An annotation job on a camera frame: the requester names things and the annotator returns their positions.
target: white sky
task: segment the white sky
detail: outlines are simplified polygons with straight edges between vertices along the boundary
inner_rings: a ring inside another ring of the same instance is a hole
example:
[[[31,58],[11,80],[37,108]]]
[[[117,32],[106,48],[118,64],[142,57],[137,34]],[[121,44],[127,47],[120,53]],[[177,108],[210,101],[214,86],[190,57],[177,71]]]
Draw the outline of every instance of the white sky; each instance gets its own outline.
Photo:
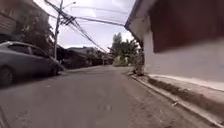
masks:
[[[57,13],[48,5],[44,0],[34,0],[39,6],[46,10],[49,14],[54,16]],[[59,6],[60,0],[49,0],[50,2]],[[69,6],[65,9],[65,12],[79,17],[92,17],[110,19],[112,21],[119,21],[119,23],[125,24],[128,15],[132,9],[135,0],[64,0],[64,5],[68,5],[72,2],[76,2],[75,5]],[[121,12],[127,12],[127,14],[120,14],[114,12],[107,12],[101,10],[92,10],[84,8],[75,8],[76,6],[87,6],[103,8],[108,10],[116,10]],[[56,20],[50,18],[49,20],[52,27],[55,27]],[[107,50],[112,44],[112,38],[114,34],[118,32],[122,33],[123,40],[132,39],[133,37],[124,27],[113,26],[108,24],[101,24],[95,22],[79,22],[81,26],[89,33],[89,35],[97,42],[101,47]],[[67,26],[60,27],[59,44],[65,48],[68,47],[82,47],[82,46],[94,46],[91,42],[80,36],[77,32],[74,32]]]

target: pole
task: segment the pole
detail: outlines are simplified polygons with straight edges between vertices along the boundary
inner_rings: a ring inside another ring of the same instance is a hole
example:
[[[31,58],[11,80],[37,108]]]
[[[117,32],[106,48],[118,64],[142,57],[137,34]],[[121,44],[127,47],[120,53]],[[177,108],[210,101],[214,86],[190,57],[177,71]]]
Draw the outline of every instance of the pole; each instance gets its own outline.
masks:
[[[56,22],[56,28],[55,28],[55,38],[54,38],[54,58],[57,59],[57,44],[58,44],[58,34],[59,34],[59,26],[60,26],[60,17],[61,17],[61,11],[63,8],[63,0],[61,0],[60,4],[60,11],[58,12],[57,22]]]

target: parked car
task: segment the parked car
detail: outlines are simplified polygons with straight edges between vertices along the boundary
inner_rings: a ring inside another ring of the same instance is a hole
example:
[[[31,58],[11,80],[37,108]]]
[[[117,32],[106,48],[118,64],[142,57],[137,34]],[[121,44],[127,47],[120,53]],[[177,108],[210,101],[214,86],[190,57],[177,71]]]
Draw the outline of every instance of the parked car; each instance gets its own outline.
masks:
[[[57,60],[33,45],[11,41],[0,44],[1,85],[10,85],[21,76],[55,76],[61,69]]]

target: car window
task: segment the car window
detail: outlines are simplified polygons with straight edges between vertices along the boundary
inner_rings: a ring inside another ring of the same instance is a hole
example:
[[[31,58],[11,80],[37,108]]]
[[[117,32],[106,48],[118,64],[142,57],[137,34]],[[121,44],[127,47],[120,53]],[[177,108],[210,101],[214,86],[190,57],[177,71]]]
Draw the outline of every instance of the car window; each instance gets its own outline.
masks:
[[[19,53],[29,54],[28,47],[25,45],[10,45],[8,48]]]
[[[35,55],[35,56],[44,57],[44,58],[48,57],[44,52],[42,52],[41,50],[39,50],[37,48],[32,47],[31,49],[32,49],[33,55]]]

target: building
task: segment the building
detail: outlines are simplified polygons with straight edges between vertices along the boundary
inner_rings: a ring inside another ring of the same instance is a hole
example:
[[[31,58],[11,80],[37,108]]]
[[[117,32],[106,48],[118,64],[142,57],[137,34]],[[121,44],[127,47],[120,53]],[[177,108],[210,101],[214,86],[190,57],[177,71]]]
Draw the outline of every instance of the building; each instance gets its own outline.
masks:
[[[1,0],[0,41],[20,40],[19,34],[30,13],[38,14],[48,23],[48,14],[33,0]]]
[[[57,47],[57,59],[67,69],[87,67],[88,57],[73,50]]]
[[[125,28],[150,75],[224,86],[223,0],[136,0]]]
[[[98,51],[96,48],[93,47],[82,47],[82,48],[71,47],[69,49],[82,54],[96,54]]]

